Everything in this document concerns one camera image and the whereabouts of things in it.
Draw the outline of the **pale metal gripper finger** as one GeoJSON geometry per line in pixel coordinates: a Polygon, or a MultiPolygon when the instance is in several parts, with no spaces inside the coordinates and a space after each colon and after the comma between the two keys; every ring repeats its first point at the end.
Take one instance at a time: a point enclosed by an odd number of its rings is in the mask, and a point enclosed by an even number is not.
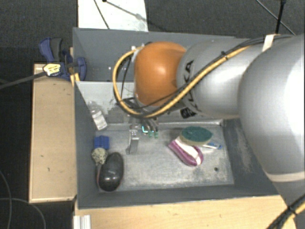
{"type": "Polygon", "coordinates": [[[125,152],[126,152],[127,155],[130,154],[131,141],[132,141],[132,132],[131,132],[131,130],[129,130],[129,133],[128,133],[128,145],[127,145],[127,148],[125,149],[125,152]]]}
{"type": "Polygon", "coordinates": [[[131,130],[130,153],[136,153],[139,144],[139,135],[137,130],[131,130]]]}

